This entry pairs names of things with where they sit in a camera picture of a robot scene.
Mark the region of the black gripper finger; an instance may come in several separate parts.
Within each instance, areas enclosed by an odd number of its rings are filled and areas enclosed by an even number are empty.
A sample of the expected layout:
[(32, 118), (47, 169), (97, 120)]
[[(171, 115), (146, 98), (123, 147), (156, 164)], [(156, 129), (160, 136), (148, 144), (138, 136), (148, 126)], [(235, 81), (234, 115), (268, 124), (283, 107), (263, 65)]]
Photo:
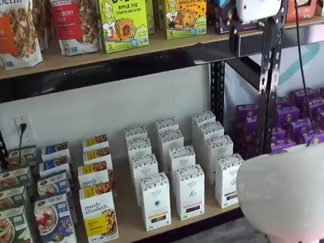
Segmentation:
[(239, 57), (239, 26), (240, 21), (235, 10), (228, 11), (227, 27), (229, 28), (229, 44), (230, 50), (236, 57)]

